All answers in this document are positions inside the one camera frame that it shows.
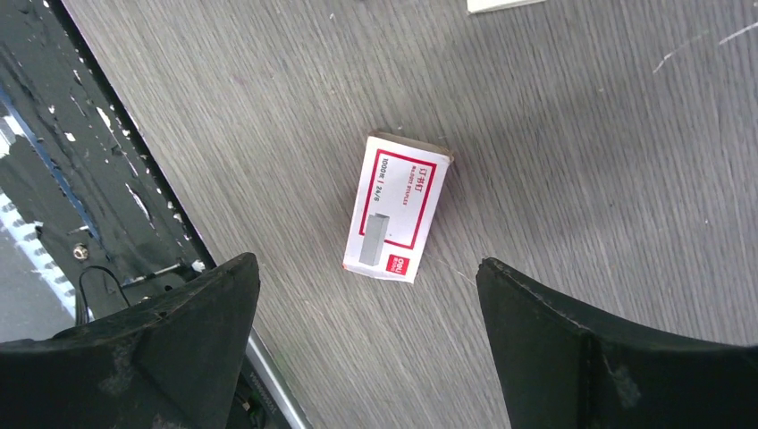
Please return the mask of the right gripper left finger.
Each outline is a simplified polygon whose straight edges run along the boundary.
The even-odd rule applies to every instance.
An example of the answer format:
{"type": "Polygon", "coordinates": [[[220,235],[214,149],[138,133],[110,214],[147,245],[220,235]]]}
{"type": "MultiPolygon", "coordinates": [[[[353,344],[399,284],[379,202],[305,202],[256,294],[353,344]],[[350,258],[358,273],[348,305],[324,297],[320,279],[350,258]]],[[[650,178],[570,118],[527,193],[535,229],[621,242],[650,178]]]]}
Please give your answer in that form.
{"type": "Polygon", "coordinates": [[[257,307],[243,253],[178,289],[1,346],[4,428],[250,428],[235,396],[257,307]]]}

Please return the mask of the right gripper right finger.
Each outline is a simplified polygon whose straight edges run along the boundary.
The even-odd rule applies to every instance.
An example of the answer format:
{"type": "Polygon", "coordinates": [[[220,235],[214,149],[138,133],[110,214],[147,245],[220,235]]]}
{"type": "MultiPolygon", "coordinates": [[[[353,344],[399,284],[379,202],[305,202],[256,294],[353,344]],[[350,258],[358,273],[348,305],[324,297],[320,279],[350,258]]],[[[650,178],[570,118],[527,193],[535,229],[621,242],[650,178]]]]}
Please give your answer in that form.
{"type": "Polygon", "coordinates": [[[476,286],[515,428],[754,428],[757,349],[631,322],[484,259],[476,286]]]}

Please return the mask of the red staple box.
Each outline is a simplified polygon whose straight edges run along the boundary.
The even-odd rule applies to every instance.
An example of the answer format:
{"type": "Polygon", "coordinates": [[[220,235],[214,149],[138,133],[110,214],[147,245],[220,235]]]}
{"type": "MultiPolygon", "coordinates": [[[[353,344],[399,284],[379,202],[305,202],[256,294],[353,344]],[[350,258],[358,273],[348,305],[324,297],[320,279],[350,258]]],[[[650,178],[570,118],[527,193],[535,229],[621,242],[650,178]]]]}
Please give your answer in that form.
{"type": "Polygon", "coordinates": [[[422,260],[452,152],[374,131],[366,140],[344,269],[412,283],[422,260]]]}

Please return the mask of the white staple box sleeve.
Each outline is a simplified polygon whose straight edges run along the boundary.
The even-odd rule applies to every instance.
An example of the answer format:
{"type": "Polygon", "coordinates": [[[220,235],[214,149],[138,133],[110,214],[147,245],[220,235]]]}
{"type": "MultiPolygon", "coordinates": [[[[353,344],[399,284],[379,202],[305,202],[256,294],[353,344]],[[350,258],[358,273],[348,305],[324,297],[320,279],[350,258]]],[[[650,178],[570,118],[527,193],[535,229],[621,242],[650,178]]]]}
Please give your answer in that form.
{"type": "Polygon", "coordinates": [[[544,0],[467,0],[467,13],[489,13],[503,9],[538,4],[544,0]]]}

